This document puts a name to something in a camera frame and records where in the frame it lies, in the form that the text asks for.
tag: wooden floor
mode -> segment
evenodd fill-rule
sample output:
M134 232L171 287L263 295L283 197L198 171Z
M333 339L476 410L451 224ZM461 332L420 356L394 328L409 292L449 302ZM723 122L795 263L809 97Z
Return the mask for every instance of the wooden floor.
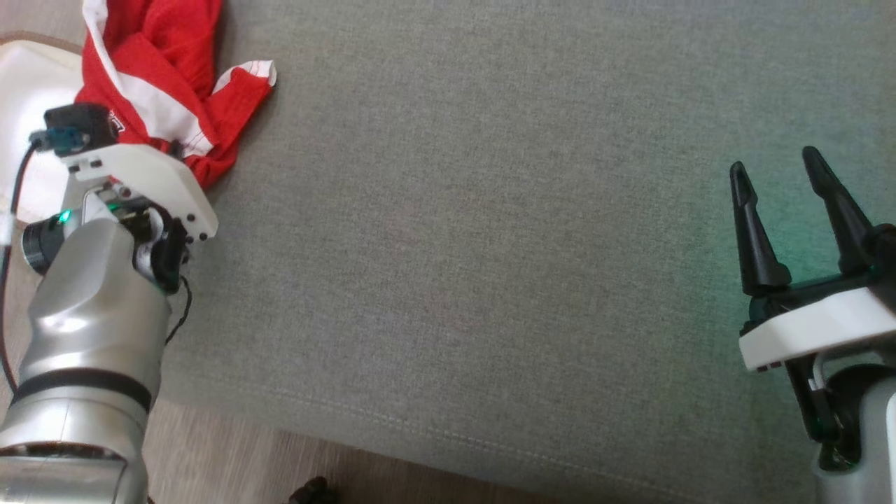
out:
M4 324L14 367L30 338L25 310L38 280L14 250ZM5 385L0 390L2 415L10 395ZM158 504L278 504L317 475L338 487L342 504L553 502L165 400L151 414L143 453Z

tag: red cloth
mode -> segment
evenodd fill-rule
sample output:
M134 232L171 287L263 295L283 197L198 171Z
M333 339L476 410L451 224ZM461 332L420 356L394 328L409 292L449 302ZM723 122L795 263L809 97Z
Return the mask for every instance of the red cloth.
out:
M214 76L220 0L85 0L82 73L75 101L109 107L121 143L166 151L207 188L237 160L237 138L271 92L271 61Z

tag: white bracket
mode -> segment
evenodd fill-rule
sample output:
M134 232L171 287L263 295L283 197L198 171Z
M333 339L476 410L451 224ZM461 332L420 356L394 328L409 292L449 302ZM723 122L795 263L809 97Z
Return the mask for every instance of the white bracket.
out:
M896 334L896 314L867 287L771 318L740 338L748 369Z
M111 177L180 219L187 236L211 238L218 217L186 165L149 145L117 143L62 158L80 181Z

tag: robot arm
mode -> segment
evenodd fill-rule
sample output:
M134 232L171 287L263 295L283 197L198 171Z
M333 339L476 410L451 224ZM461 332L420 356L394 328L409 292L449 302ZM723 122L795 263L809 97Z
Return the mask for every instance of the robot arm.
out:
M0 426L0 501L143 504L142 443L186 245L218 222L189 169L149 146L114 143L108 113L50 110L33 141L88 189L28 226L44 279L33 337Z
M806 433L819 444L816 496L896 502L896 227L872 227L814 147L803 150L840 250L840 274L791 284L756 212L744 165L731 167L744 293L752 298L740 349L748 369L783 367ZM865 358L825 375L845 358Z

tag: gray fabric surface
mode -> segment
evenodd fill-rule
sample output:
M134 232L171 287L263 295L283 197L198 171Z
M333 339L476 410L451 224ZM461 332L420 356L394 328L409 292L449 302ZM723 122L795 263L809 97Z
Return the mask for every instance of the gray fabric surface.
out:
M810 501L728 167L797 279L836 269L803 145L896 218L887 4L232 2L220 68L278 89L165 393L568 500Z

